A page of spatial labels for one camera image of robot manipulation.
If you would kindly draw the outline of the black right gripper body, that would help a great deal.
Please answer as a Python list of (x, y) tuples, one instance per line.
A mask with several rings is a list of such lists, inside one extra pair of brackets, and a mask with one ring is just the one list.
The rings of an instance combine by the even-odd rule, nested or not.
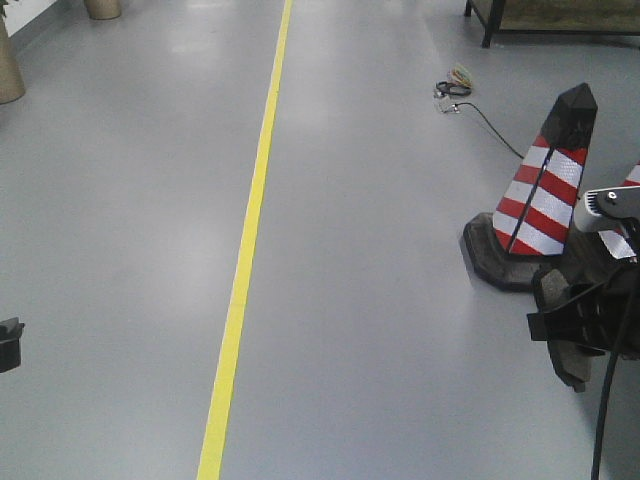
[(629, 325), (620, 353), (625, 359), (639, 359), (639, 265), (622, 264), (604, 281), (580, 285), (573, 299), (577, 316), (574, 342), (587, 348), (612, 352), (632, 297)]

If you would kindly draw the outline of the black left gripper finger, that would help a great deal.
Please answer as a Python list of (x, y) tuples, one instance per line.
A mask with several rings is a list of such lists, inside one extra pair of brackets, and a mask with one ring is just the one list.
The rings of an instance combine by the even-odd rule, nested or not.
[(18, 317), (1, 322), (0, 372), (5, 373), (21, 365), (20, 339), (24, 324)]

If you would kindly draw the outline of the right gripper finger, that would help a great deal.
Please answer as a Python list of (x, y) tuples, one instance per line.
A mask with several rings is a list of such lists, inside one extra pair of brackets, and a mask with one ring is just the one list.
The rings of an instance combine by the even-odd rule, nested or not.
[(597, 343), (595, 294), (587, 284), (534, 288), (537, 311), (527, 314), (533, 341), (568, 341), (578, 345)]

